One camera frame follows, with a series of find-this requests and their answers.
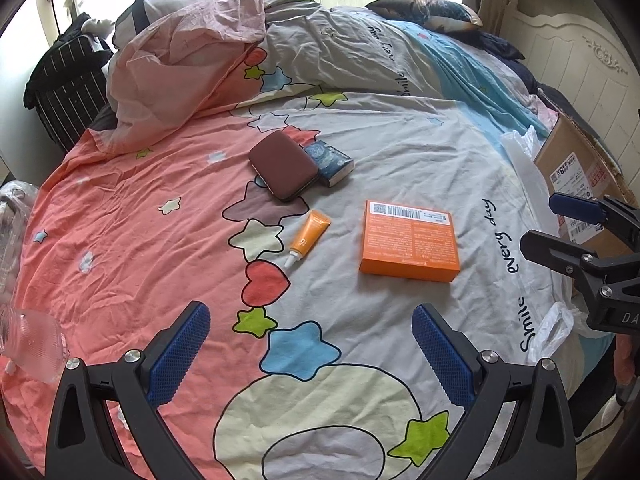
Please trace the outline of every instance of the transparent plastic jar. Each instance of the transparent plastic jar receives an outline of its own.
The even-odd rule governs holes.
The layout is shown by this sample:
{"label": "transparent plastic jar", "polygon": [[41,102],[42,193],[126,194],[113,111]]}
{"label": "transparent plastic jar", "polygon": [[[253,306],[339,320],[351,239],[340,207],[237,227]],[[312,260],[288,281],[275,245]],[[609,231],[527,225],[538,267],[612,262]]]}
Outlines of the transparent plastic jar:
{"label": "transparent plastic jar", "polygon": [[6,305],[0,306],[0,354],[44,383],[60,377],[69,357],[65,335],[55,318]]}

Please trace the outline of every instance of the person's hand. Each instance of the person's hand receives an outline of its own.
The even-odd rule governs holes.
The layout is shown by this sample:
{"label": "person's hand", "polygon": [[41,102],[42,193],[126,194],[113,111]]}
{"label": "person's hand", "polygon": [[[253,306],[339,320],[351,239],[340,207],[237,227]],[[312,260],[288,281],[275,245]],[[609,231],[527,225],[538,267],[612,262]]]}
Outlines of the person's hand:
{"label": "person's hand", "polygon": [[636,366],[631,358],[631,351],[631,336],[616,334],[616,351],[613,352],[613,372],[618,384],[624,386],[629,384],[636,374]]}

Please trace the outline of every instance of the orange tube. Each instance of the orange tube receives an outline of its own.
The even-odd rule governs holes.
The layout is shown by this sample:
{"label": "orange tube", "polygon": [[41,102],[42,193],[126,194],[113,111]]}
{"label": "orange tube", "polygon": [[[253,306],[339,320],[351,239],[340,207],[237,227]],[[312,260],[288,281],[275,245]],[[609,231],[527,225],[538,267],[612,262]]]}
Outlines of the orange tube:
{"label": "orange tube", "polygon": [[289,257],[284,263],[284,268],[289,269],[300,258],[304,258],[329,225],[331,225],[331,219],[328,216],[312,209],[306,217],[305,224],[289,246]]}

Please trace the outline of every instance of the white headboard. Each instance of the white headboard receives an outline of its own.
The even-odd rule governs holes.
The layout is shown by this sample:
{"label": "white headboard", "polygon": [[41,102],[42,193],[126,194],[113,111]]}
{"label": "white headboard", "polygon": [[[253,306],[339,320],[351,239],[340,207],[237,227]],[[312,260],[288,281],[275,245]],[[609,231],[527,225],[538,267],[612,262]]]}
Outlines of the white headboard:
{"label": "white headboard", "polygon": [[517,0],[506,8],[500,35],[604,139],[640,198],[640,77],[618,39],[576,14],[532,18],[517,10]]}

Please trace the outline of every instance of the metal screw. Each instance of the metal screw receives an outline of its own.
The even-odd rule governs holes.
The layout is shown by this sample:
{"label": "metal screw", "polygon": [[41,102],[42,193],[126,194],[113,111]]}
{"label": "metal screw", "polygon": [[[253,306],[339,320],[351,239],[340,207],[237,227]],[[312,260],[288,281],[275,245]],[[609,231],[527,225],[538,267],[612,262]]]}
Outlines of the metal screw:
{"label": "metal screw", "polygon": [[124,354],[124,360],[127,363],[135,363],[138,359],[140,359],[140,350],[129,350]]}
{"label": "metal screw", "polygon": [[544,359],[542,359],[542,367],[545,370],[549,370],[550,372],[552,372],[553,370],[556,369],[556,363],[553,362],[551,359],[547,359],[545,357]]}
{"label": "metal screw", "polygon": [[486,363],[495,363],[498,361],[498,354],[493,350],[483,350],[480,355],[482,356],[482,361]]}
{"label": "metal screw", "polygon": [[77,357],[72,357],[71,359],[69,359],[69,361],[66,362],[65,366],[67,370],[75,370],[80,366],[80,359],[78,359]]}

